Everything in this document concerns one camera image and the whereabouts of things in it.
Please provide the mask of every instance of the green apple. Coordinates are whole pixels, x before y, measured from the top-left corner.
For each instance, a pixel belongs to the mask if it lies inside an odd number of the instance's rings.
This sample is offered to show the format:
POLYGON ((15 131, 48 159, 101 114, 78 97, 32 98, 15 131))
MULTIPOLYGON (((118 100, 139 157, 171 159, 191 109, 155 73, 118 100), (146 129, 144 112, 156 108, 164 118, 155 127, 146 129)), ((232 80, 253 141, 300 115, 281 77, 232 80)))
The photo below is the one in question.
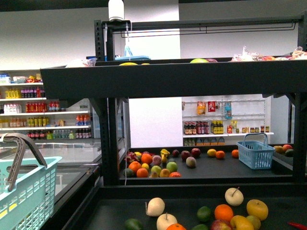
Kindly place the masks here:
POLYGON ((173 173, 173 172, 177 172, 178 166, 177 166, 176 162, 172 162, 172 161, 171 161, 171 162, 167 163, 166 168, 167 168, 171 173, 173 173))
POLYGON ((258 230, 261 226, 261 221, 256 216, 247 216, 246 219, 248 219, 251 224, 254 226, 254 230, 258 230))

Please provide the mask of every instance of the orange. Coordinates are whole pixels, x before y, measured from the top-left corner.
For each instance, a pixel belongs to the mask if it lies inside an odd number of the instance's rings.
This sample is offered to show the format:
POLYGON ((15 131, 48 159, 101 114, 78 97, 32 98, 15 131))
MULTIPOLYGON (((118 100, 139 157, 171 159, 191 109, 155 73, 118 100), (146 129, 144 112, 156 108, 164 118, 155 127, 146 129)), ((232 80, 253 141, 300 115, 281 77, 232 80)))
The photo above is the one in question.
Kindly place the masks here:
POLYGON ((217 151, 215 154, 217 159, 223 159, 225 157, 225 152, 224 151, 217 151))
POLYGON ((142 166, 140 163, 138 163, 137 161, 133 161, 131 162, 131 164, 129 165, 128 168, 132 169, 134 171, 134 174, 136 175, 136 172, 138 171, 138 169, 140 169, 142 166))
POLYGON ((185 227, 183 227, 181 224, 171 224, 167 227, 166 230, 187 230, 185 227))
POLYGON ((150 165, 153 162, 153 157, 148 153, 143 153, 141 156, 142 163, 150 165))
POLYGON ((148 176, 148 171, 145 168, 140 168, 136 172, 137 177, 147 177, 148 176))
POLYGON ((230 222, 231 218, 234 217, 232 208, 228 205, 218 205, 214 211, 215 219, 223 219, 230 222))
POLYGON ((239 158, 239 150, 237 149, 232 150, 231 155, 233 158, 239 158))

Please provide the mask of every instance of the yellow apple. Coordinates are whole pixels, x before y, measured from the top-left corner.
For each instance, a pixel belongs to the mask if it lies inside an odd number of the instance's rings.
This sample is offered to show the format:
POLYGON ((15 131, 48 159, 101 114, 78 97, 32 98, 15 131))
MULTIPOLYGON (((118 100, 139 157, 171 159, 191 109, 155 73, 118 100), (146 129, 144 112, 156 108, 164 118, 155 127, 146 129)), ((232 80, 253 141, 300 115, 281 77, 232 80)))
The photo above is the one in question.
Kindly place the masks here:
POLYGON ((256 216, 260 221, 265 220, 269 214, 268 206, 261 200, 252 199, 248 201, 246 209, 250 216, 256 216))
POLYGON ((252 223, 244 216, 236 215, 232 217, 230 225, 233 230, 254 230, 252 223))

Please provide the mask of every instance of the lemon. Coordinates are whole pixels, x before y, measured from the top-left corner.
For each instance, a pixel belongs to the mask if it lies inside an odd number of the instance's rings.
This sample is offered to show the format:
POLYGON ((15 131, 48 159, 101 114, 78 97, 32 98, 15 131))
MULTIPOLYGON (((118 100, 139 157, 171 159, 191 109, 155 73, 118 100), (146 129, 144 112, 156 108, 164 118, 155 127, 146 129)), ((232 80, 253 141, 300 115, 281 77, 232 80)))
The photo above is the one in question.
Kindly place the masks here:
POLYGON ((215 149, 210 149, 207 151, 207 154, 209 157, 215 157, 216 155, 216 150, 215 149))
POLYGON ((147 169, 147 171, 149 171, 149 165, 146 164, 146 163, 142 164, 142 168, 145 168, 145 169, 147 169))

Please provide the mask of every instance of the white shelf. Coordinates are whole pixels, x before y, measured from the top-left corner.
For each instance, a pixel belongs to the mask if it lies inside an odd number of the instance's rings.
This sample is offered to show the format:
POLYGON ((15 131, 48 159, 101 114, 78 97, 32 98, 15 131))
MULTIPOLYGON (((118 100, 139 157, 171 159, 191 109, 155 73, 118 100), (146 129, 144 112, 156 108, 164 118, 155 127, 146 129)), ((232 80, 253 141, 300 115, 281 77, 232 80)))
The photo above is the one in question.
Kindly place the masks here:
POLYGON ((64 115, 64 114, 89 114, 90 111, 65 111, 46 113, 20 113, 20 114, 0 114, 0 116, 37 116, 37 115, 64 115))
MULTIPOLYGON (((245 136, 247 133, 224 133, 224 134, 196 134, 196 135, 183 135, 183 138, 213 138, 213 137, 234 137, 245 136)), ((274 135, 274 133, 265 133, 266 135, 274 135)))
POLYGON ((14 128, 0 128, 0 131, 12 130, 50 130, 50 129, 79 129, 90 128, 91 126, 58 126, 58 127, 14 127, 14 128))
POLYGON ((33 86, 33 85, 43 85, 42 82, 35 82, 35 83, 7 83, 7 84, 0 84, 0 86, 33 86))
POLYGON ((12 99, 0 99, 0 102, 8 102, 8 101, 43 101, 47 100, 46 97, 29 97, 29 98, 12 98, 12 99))

